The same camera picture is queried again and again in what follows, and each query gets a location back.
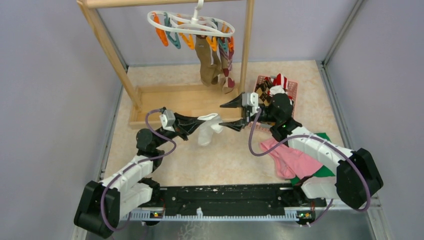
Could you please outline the purple striped tan sock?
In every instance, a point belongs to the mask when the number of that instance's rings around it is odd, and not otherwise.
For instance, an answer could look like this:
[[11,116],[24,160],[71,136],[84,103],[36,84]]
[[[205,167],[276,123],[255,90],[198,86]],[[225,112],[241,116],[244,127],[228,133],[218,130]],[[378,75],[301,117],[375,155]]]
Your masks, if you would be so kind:
[[224,94],[228,94],[230,92],[233,91],[233,89],[235,88],[235,81],[232,79],[233,75],[232,75],[232,71],[229,74],[229,77],[225,77],[223,74],[223,78],[222,80],[222,92]]

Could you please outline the white round clip hanger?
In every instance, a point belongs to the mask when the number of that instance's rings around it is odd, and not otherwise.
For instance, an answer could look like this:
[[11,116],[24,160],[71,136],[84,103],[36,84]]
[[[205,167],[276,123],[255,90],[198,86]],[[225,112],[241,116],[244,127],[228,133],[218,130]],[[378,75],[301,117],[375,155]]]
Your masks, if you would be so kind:
[[235,28],[219,18],[200,16],[204,1],[199,0],[192,15],[169,11],[151,11],[147,21],[155,28],[163,46],[172,44],[177,49],[185,43],[191,50],[195,49],[194,36],[204,36],[213,51],[222,49],[235,51]]

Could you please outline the purple striped sock maroon cuff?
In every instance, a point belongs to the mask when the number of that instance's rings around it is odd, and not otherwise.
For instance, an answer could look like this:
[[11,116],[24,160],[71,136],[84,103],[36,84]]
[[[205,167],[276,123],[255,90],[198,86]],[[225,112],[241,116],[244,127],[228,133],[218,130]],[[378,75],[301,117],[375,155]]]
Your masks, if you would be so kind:
[[233,55],[234,51],[231,50],[229,47],[227,50],[225,50],[222,46],[219,46],[219,54],[220,54],[220,60],[221,60],[221,69],[222,73],[226,78],[229,77],[230,72],[233,69]]

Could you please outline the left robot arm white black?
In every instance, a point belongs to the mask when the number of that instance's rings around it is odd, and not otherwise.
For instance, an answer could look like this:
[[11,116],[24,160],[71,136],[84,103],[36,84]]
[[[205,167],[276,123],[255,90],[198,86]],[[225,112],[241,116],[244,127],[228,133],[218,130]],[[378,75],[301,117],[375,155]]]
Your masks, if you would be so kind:
[[171,154],[158,147],[172,143],[174,151],[177,148],[174,138],[188,140],[188,136],[206,121],[205,116],[184,116],[165,107],[149,111],[145,116],[146,128],[136,135],[137,154],[110,177],[85,185],[73,223],[107,239],[121,230],[120,220],[129,217],[133,209],[142,204],[156,206],[161,194],[142,179]]

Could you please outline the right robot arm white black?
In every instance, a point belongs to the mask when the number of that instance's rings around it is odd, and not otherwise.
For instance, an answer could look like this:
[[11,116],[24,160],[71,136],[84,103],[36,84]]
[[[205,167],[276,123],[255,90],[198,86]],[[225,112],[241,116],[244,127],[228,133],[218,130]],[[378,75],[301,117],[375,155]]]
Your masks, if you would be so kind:
[[248,148],[252,155],[262,157],[280,146],[286,146],[289,150],[297,150],[301,155],[311,157],[320,167],[325,166],[333,173],[333,177],[307,174],[306,181],[293,192],[293,200],[299,206],[307,206],[316,198],[339,199],[350,208],[365,212],[371,206],[371,197],[384,185],[368,150],[341,147],[309,131],[292,117],[293,101],[286,93],[274,94],[269,105],[264,105],[259,103],[257,93],[243,92],[220,107],[241,108],[241,119],[220,123],[238,132],[248,123],[274,123],[270,132],[276,143],[263,152],[253,150],[254,130],[250,131]]

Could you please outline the wooden clothes rack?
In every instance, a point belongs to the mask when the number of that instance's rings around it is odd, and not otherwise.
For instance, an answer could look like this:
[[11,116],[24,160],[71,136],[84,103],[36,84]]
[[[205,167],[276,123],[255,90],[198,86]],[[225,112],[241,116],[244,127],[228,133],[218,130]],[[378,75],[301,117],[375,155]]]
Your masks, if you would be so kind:
[[218,112],[224,120],[234,121],[241,116],[238,110],[218,108],[218,104],[235,97],[245,90],[249,61],[250,41],[255,2],[246,1],[245,26],[242,47],[242,59],[238,89],[235,93],[221,95],[217,87],[192,85],[151,85],[134,87],[126,73],[125,64],[120,61],[112,40],[101,20],[99,8],[138,7],[180,4],[179,0],[79,0],[82,14],[92,28],[100,46],[118,75],[123,87],[132,101],[128,124],[133,129],[144,127],[143,119],[154,108],[169,107],[183,114],[205,115]]

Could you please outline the brown argyle sock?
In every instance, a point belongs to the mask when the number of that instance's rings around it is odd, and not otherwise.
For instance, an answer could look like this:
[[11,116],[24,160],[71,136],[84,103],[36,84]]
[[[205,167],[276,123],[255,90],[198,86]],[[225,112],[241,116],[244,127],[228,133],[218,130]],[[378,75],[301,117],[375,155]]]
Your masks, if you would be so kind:
[[270,104],[271,96],[270,96],[270,89],[273,85],[269,82],[262,82],[257,83],[255,86],[255,92],[258,94],[259,99],[261,102],[268,106]]

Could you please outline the red white striped sock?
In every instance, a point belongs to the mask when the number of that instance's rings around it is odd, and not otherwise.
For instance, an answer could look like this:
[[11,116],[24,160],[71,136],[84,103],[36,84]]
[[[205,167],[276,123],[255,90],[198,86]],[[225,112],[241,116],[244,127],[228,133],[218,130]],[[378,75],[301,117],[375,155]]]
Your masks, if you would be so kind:
[[282,87],[283,89],[287,90],[289,81],[284,75],[279,73],[277,76],[273,78],[272,84],[274,87]]

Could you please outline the pink plastic basket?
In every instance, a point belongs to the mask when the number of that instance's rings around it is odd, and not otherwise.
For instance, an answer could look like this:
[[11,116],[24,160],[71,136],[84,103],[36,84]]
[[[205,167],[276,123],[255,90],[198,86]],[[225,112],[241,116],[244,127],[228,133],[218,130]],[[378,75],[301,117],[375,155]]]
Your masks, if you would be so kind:
[[[274,77],[276,77],[276,76],[259,75],[257,77],[257,80],[256,80],[256,83],[255,83],[253,90],[255,91],[256,84],[263,83],[263,82],[268,82],[268,83],[272,84],[272,87],[273,87],[273,80],[274,80]],[[293,106],[292,117],[295,116],[297,92],[298,92],[298,83],[296,81],[288,80],[288,87],[286,89],[286,93],[292,101],[292,106]]]

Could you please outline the pink cloth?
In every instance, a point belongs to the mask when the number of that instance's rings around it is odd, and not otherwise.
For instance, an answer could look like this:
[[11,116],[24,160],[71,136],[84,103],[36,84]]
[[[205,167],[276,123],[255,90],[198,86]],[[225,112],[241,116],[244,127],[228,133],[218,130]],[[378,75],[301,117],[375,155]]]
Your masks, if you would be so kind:
[[298,149],[279,145],[270,151],[269,155],[274,160],[276,175],[282,179],[303,179],[312,176],[324,165],[310,155]]

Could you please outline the green cloth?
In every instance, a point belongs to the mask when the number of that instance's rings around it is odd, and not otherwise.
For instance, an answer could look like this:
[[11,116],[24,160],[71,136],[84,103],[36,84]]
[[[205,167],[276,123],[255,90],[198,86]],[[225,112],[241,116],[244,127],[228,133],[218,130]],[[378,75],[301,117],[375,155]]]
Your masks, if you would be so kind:
[[[323,138],[327,141],[331,141],[330,138],[328,137],[328,135],[325,132],[319,132],[316,133],[317,136],[319,136],[320,138]],[[318,169],[316,172],[314,172],[312,175],[312,177],[317,177],[317,178],[326,178],[326,177],[334,177],[335,174],[326,166],[322,166],[320,169]],[[302,179],[300,179],[298,176],[296,176],[295,178],[290,179],[290,182],[293,186],[298,186],[301,184],[301,182],[304,182],[307,180],[307,177],[304,177]]]

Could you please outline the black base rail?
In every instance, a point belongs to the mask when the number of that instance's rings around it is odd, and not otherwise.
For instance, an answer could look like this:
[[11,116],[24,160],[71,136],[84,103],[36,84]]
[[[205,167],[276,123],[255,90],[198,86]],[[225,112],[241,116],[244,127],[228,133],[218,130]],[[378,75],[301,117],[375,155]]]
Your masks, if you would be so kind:
[[148,225],[180,221],[314,222],[324,198],[309,199],[290,183],[156,186],[152,199],[131,212]]

